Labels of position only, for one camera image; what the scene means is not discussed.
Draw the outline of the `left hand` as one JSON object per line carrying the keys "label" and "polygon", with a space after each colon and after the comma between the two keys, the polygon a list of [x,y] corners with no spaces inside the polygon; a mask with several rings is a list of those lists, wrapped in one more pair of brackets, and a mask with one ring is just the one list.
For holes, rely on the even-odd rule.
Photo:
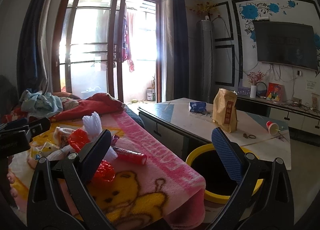
{"label": "left hand", "polygon": [[8,170],[7,179],[8,179],[8,181],[9,181],[9,183],[10,183],[10,195],[11,195],[13,198],[18,197],[18,192],[17,192],[17,190],[13,187],[13,184],[15,183],[16,177],[15,177],[15,175],[11,172],[11,170]]}

